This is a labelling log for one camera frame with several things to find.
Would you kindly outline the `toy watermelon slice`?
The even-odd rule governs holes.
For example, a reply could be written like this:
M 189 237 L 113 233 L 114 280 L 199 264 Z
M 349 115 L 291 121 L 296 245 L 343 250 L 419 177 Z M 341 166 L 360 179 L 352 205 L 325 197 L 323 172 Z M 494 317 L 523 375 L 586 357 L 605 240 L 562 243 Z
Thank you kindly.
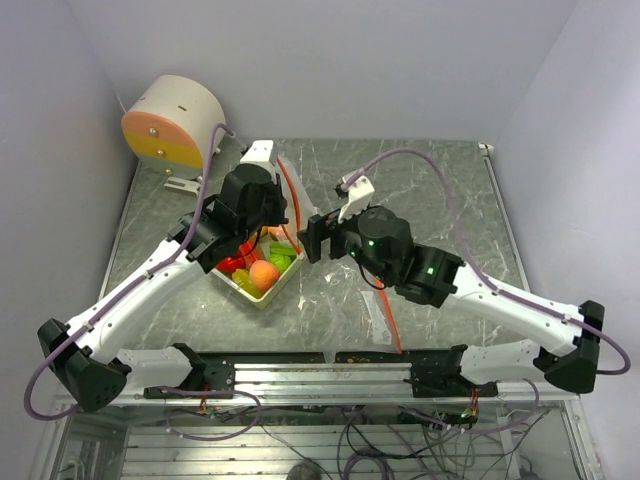
M 216 269 L 225 274 L 232 274 L 238 269 L 250 269 L 253 263 L 261 259 L 258 247 L 252 241 L 247 241 L 240 245 L 234 255 L 220 261 Z

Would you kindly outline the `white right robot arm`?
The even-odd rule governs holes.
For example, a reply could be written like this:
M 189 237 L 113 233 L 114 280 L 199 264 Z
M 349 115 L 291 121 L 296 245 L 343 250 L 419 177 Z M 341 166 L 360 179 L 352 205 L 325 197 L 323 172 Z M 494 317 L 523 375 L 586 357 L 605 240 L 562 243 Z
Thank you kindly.
M 593 391 L 600 353 L 603 305 L 552 301 L 489 277 L 480 278 L 461 257 L 418 244 L 409 223 L 385 207 L 369 207 L 346 221 L 337 212 L 312 216 L 298 237 L 311 262 L 352 258 L 386 288 L 418 305 L 477 315 L 522 335 L 518 342 L 452 348 L 453 364 L 440 373 L 450 394 L 474 385 L 545 380 L 574 394 Z

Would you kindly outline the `toy peach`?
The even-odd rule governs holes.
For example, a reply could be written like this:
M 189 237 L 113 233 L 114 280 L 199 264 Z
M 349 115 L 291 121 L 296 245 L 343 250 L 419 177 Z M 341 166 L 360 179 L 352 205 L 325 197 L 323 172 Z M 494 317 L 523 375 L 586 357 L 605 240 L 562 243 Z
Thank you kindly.
M 279 279 L 278 269 L 266 260 L 255 261 L 250 269 L 251 282 L 263 291 L 269 290 Z

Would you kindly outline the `clear bag orange zipper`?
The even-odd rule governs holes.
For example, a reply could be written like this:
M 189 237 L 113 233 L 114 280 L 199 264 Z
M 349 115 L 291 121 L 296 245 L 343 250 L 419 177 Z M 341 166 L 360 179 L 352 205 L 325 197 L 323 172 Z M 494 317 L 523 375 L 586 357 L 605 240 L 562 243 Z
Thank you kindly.
M 318 214 L 319 209 L 311 201 L 291 161 L 279 156 L 275 162 L 275 171 L 280 176 L 282 193 L 287 202 L 285 217 L 288 223 L 284 225 L 284 229 L 296 247 L 302 250 L 298 233 L 307 227 L 309 218 Z

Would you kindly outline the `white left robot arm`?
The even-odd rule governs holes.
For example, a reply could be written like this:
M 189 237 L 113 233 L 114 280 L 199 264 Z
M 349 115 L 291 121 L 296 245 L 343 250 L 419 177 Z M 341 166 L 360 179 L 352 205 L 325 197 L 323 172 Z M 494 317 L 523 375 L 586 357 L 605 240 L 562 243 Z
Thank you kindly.
M 48 366 L 79 407 L 98 411 L 125 388 L 196 395 L 207 382 L 207 364 L 191 348 L 123 345 L 168 299 L 236 254 L 253 234 L 285 223 L 285 209 L 274 167 L 242 162 L 225 176 L 220 192 L 183 216 L 122 284 L 66 323 L 45 322 L 38 338 Z

